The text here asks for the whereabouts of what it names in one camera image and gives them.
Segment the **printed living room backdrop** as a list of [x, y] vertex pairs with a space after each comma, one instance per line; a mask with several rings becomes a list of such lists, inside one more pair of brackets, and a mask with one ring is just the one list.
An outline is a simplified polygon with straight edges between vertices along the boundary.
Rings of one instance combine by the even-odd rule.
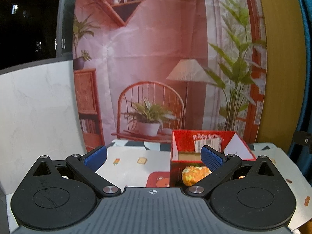
[[261, 0], [76, 0], [74, 87], [87, 150], [153, 149], [173, 130], [258, 135], [267, 75]]

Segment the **yellow orange plush toy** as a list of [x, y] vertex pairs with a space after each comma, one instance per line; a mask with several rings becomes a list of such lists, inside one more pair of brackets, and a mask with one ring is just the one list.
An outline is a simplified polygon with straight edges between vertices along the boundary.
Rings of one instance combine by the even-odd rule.
[[182, 171], [181, 178], [184, 185], [193, 186], [211, 173], [212, 171], [206, 166], [187, 166]]

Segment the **red strawberry cardboard box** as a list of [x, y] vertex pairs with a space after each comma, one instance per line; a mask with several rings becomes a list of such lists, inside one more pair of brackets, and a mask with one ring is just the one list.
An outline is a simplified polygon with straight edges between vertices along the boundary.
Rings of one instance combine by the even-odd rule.
[[246, 161], [255, 155], [234, 131], [174, 130], [171, 137], [170, 186], [182, 186], [182, 172], [187, 166], [202, 166], [200, 152], [205, 145], [223, 155], [236, 154]]

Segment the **white marble board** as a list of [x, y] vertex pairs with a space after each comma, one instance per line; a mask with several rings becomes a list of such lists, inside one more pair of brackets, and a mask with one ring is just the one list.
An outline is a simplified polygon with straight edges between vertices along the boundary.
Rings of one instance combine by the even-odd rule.
[[1, 75], [1, 189], [13, 193], [41, 155], [85, 153], [72, 61]]

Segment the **blue curtain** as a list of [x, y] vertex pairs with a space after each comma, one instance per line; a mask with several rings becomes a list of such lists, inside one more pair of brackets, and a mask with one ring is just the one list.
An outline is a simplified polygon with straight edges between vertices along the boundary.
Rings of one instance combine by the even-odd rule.
[[[311, 0], [298, 0], [304, 34], [304, 91], [296, 132], [311, 135]], [[292, 142], [288, 156], [311, 183], [311, 139], [307, 145]]]

